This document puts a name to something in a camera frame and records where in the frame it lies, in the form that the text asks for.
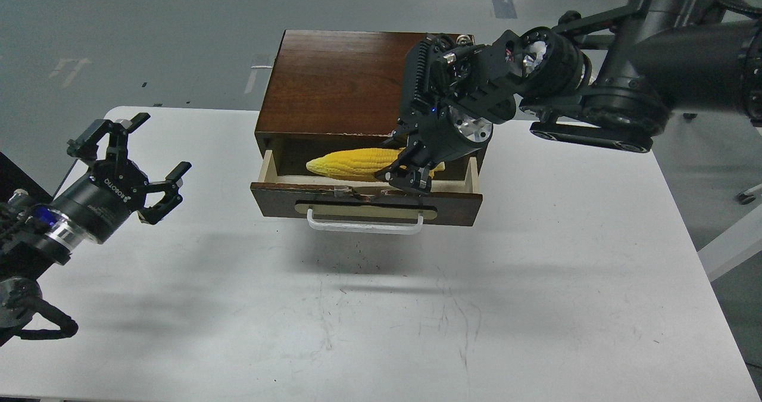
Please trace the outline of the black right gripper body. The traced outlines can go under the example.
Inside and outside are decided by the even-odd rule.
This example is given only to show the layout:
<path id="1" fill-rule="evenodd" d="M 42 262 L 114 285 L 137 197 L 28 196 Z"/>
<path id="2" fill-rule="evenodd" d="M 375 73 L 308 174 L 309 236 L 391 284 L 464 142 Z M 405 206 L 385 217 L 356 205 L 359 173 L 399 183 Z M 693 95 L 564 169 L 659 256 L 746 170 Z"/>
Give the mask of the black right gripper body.
<path id="1" fill-rule="evenodd" d="M 425 114 L 413 128 L 407 145 L 419 151 L 416 161 L 438 164 L 487 147 L 494 125 L 456 107 L 443 107 L 435 113 Z"/>

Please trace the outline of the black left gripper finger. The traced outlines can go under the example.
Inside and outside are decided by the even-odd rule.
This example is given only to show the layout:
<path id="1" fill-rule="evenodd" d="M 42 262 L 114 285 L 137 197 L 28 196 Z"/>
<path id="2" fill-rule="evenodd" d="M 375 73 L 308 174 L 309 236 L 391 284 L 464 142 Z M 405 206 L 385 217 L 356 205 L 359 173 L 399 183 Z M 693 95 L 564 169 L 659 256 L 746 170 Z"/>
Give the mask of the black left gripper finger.
<path id="1" fill-rule="evenodd" d="M 150 117 L 149 113 L 139 113 L 130 120 L 94 120 L 78 138 L 67 141 L 66 153 L 87 165 L 93 165 L 98 160 L 98 142 L 108 136 L 105 160 L 117 165 L 124 164 L 128 159 L 127 144 L 130 134 Z"/>
<path id="2" fill-rule="evenodd" d="M 154 225 L 160 222 L 175 207 L 182 203 L 183 198 L 179 193 L 182 187 L 182 176 L 192 167 L 190 161 L 180 161 L 177 166 L 160 182 L 150 182 L 139 188 L 142 195 L 163 193 L 164 196 L 154 205 L 144 206 L 137 210 L 139 220 L 142 223 Z"/>

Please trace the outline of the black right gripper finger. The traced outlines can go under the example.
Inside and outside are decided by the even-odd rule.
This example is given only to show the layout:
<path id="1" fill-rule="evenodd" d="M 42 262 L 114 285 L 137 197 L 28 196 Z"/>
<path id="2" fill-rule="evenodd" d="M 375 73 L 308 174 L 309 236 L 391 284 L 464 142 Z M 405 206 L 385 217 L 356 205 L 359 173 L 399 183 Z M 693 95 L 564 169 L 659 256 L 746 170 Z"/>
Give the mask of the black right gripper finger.
<path id="1" fill-rule="evenodd" d="M 417 156 L 416 164 L 420 167 L 413 169 L 412 165 L 403 166 L 402 170 L 408 170 L 407 174 L 390 179 L 388 183 L 392 187 L 411 194 L 428 195 L 431 192 L 432 172 L 440 163 L 431 160 L 429 152 L 421 152 Z"/>
<path id="2" fill-rule="evenodd" d="M 417 156 L 422 151 L 421 137 L 417 125 L 400 125 L 389 134 L 389 137 L 381 143 L 381 146 L 387 149 L 404 147 L 401 152 L 398 152 L 397 158 L 376 172 L 377 180 L 390 180 L 395 177 L 405 176 L 408 170 L 402 170 L 403 166 L 412 165 L 413 169 L 420 167 L 419 164 L 416 164 Z"/>

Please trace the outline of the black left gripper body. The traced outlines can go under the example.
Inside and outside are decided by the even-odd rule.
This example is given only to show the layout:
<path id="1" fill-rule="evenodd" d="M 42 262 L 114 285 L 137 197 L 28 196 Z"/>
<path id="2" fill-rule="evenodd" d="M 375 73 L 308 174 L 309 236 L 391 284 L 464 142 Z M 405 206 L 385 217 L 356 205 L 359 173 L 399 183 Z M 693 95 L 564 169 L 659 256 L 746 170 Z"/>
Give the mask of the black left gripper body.
<path id="1" fill-rule="evenodd" d="M 88 171 L 50 204 L 97 244 L 103 244 L 145 204 L 141 191 L 149 179 L 133 161 L 95 161 Z"/>

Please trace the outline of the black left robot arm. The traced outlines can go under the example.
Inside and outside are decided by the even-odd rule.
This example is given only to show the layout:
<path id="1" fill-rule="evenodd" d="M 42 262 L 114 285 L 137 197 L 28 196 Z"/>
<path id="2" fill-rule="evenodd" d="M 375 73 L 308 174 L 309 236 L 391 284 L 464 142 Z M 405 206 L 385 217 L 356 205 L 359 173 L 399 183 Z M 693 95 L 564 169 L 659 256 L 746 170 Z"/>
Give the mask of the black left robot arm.
<path id="1" fill-rule="evenodd" d="M 42 201 L 17 189 L 2 203 L 2 343 L 13 337 L 56 340 L 77 334 L 76 321 L 43 299 L 38 283 L 54 264 L 66 264 L 84 240 L 103 244 L 132 215 L 156 224 L 182 203 L 181 161 L 164 180 L 151 182 L 128 157 L 128 138 L 149 120 L 97 119 L 67 154 L 87 171 L 62 194 Z"/>

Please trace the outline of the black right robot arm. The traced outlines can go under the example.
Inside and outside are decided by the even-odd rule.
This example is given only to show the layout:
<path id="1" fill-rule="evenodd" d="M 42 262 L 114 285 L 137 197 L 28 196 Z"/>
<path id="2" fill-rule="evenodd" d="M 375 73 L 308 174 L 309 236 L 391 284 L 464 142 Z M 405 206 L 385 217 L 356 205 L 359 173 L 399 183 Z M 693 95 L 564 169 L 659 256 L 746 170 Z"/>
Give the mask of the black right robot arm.
<path id="1" fill-rule="evenodd" d="M 760 8 L 745 0 L 628 0 L 490 44 L 429 34 L 405 60 L 402 152 L 374 174 L 427 195 L 430 172 L 488 146 L 517 111 L 548 141 L 650 151 L 673 114 L 735 113 L 760 127 Z"/>

